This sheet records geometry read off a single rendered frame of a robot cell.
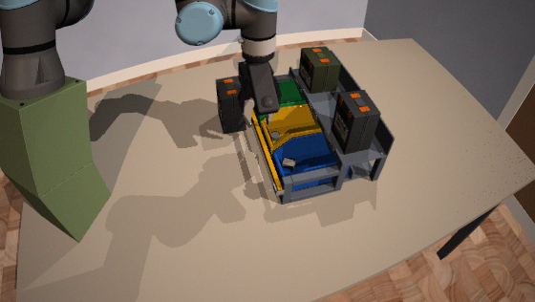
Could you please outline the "grey bin rack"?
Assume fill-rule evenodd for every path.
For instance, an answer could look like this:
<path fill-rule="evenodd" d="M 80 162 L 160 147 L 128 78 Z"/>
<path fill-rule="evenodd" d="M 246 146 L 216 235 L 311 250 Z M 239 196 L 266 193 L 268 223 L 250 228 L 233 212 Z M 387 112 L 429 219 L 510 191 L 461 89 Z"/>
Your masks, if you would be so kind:
<path fill-rule="evenodd" d="M 332 121 L 337 102 L 337 95 L 341 92 L 359 91 L 362 89 L 334 52 L 331 52 L 341 64 L 336 91 L 311 94 L 299 75 L 299 69 L 292 69 L 289 67 L 288 75 L 275 75 L 277 78 L 276 82 L 295 80 L 338 160 L 337 165 L 282 177 L 282 190 L 277 191 L 274 183 L 273 189 L 275 195 L 279 195 L 282 205 L 338 191 L 341 189 L 343 182 L 366 176 L 370 176 L 372 181 L 378 180 L 395 140 L 392 132 L 382 117 L 380 117 L 370 149 L 344 155 L 332 132 Z M 373 168 L 369 162 L 372 160 L 375 160 Z M 349 166 L 350 169 L 347 178 L 345 178 Z M 294 185 L 310 183 L 330 177 L 333 177 L 333 180 L 330 183 L 322 183 L 322 185 L 319 184 L 314 185 L 313 187 L 310 186 L 310 188 L 306 187 L 306 189 L 302 188 L 302 190 L 297 189 L 297 191 L 291 191 Z"/>

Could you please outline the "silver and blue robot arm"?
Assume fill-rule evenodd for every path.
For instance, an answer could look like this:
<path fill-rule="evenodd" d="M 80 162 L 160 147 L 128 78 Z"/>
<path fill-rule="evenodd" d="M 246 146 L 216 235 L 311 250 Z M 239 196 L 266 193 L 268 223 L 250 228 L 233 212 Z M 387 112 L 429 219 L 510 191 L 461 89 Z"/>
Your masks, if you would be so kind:
<path fill-rule="evenodd" d="M 65 84 L 55 30 L 85 18 L 94 2 L 0 0 L 2 97 L 43 97 Z M 175 0 L 175 4 L 176 34 L 188 45 L 202 46 L 222 30 L 241 29 L 238 42 L 245 54 L 263 57 L 276 49 L 277 0 Z M 248 64 L 247 72 L 257 115 L 278 113 L 280 106 L 268 62 Z"/>

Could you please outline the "yellow bin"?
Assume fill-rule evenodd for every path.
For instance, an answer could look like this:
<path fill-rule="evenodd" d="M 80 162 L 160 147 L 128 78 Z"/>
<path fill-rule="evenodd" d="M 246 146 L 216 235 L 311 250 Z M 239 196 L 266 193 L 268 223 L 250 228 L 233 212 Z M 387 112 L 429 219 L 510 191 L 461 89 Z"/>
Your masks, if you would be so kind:
<path fill-rule="evenodd" d="M 267 119 L 263 119 L 261 132 L 272 158 L 272 152 L 292 138 L 323 132 L 321 128 L 317 128 L 320 128 L 320 126 L 309 105 L 301 104 L 280 108 L 278 113 L 274 113 L 269 125 L 267 125 Z M 270 138 L 272 132 L 280 134 L 279 140 Z"/>

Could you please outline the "green open bin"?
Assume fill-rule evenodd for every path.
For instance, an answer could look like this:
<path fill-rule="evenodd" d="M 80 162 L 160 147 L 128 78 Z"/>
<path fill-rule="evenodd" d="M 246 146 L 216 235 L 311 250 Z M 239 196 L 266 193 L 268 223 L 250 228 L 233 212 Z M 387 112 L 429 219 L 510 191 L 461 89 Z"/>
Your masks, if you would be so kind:
<path fill-rule="evenodd" d="M 282 93 L 281 100 L 279 103 L 280 108 L 307 104 L 305 98 L 303 97 L 299 87 L 297 86 L 294 80 L 280 81 L 279 84 Z M 293 102 L 286 103 L 287 101 Z M 267 115 L 258 116 L 255 107 L 253 108 L 253 111 L 261 128 L 261 121 L 265 119 Z"/>

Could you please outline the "yellow bar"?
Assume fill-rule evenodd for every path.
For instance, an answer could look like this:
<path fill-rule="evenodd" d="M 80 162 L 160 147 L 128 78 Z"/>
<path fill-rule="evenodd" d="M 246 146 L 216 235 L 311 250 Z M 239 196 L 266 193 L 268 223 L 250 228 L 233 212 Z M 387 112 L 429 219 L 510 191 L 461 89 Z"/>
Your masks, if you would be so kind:
<path fill-rule="evenodd" d="M 281 186 L 281 184 L 280 184 L 280 181 L 279 181 L 279 179 L 278 179 L 276 170 L 275 170 L 275 168 L 274 168 L 273 162 L 272 162 L 271 157 L 270 157 L 270 154 L 269 154 L 269 152 L 268 152 L 267 145 L 266 145 L 266 143 L 265 143 L 264 137 L 263 137 L 263 135 L 262 135 L 260 126 L 259 126 L 259 124 L 258 124 L 257 118 L 255 117 L 255 114 L 254 114 L 253 109 L 251 110 L 251 114 L 252 114 L 252 121 L 253 121 L 255 130 L 256 130 L 256 133 L 257 133 L 257 135 L 258 135 L 259 141 L 260 141 L 261 146 L 262 146 L 262 148 L 263 148 L 263 151 L 264 151 L 264 154 L 265 154 L 265 157 L 266 157 L 266 160 L 267 160 L 267 164 L 268 164 L 270 173 L 271 173 L 271 175 L 272 175 L 272 178 L 273 178 L 273 180 L 274 180 L 274 183 L 275 183 L 275 185 L 276 185 L 277 191 L 278 191 L 278 190 L 282 190 L 283 188 L 282 188 L 282 186 Z"/>

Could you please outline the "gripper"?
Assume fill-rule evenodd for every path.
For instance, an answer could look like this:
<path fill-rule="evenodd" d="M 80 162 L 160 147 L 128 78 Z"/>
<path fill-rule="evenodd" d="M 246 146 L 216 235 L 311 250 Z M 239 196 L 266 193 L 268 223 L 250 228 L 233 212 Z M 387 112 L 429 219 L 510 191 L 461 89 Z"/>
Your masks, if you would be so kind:
<path fill-rule="evenodd" d="M 270 61 L 274 57 L 274 52 L 272 54 L 267 55 L 267 56 L 254 57 L 254 56 L 247 55 L 242 51 L 242 57 L 246 61 L 238 62 L 239 81 L 240 81 L 240 84 L 242 86 L 241 91 L 238 94 L 238 101 L 239 101 L 239 105 L 241 107 L 243 116 L 245 118 L 246 125 L 248 126 L 248 128 L 250 128 L 251 125 L 252 125 L 251 110 L 254 107 L 254 100 L 253 100 L 252 92 L 251 92 L 251 89 L 250 89 L 250 82 L 249 82 L 249 77 L 248 77 L 248 72 L 247 72 L 247 65 L 248 64 L 252 64 L 252 62 L 262 63 L 262 62 L 267 62 L 267 60 Z M 247 60 L 250 60 L 250 62 L 247 61 Z M 244 64 L 244 63 L 246 63 L 246 64 Z M 253 64 L 255 64 L 255 63 L 253 63 Z M 280 102 L 281 91 L 280 91 L 280 88 L 279 88 L 279 83 L 276 82 L 277 79 L 274 76 L 274 72 L 273 72 L 270 64 L 269 64 L 269 68 L 271 70 L 271 74 L 272 74 L 272 78 L 273 78 L 276 94 L 277 94 L 277 97 L 278 97 L 278 102 Z M 276 82 L 276 84 L 275 84 L 275 82 Z M 267 125 L 269 125 L 269 123 L 271 122 L 273 115 L 274 114 L 268 114 L 266 116 Z"/>

